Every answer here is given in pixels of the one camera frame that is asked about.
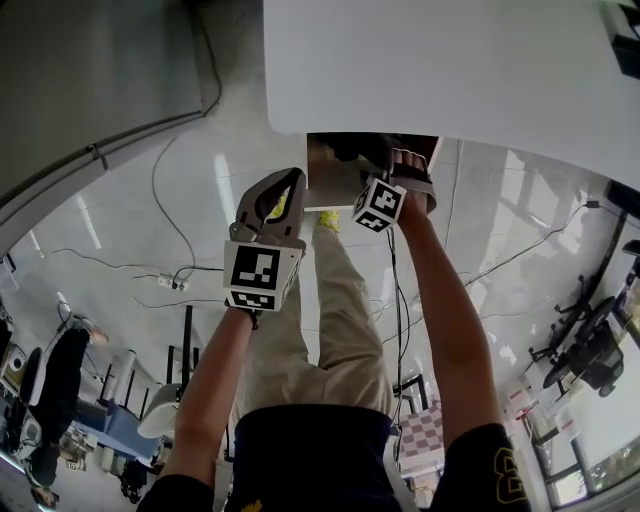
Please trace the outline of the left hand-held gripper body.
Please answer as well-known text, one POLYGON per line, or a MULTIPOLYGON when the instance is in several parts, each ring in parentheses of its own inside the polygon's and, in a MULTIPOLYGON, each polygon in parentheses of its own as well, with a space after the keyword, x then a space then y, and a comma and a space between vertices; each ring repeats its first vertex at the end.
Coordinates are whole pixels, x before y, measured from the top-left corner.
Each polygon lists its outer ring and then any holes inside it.
POLYGON ((299 238, 259 233, 240 222, 224 246, 223 288, 230 306, 279 311, 296 280, 306 244, 299 238))

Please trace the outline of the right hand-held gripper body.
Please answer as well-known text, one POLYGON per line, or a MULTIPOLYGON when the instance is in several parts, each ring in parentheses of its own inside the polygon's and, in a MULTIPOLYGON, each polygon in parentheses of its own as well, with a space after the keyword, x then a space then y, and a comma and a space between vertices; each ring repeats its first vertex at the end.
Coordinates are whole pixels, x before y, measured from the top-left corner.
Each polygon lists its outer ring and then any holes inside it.
POLYGON ((393 227, 400 216, 406 194, 417 192, 425 195, 427 211, 436 205, 436 195, 430 177, 390 177, 388 181, 374 177, 358 196, 353 209, 354 222, 375 233, 382 233, 393 227))

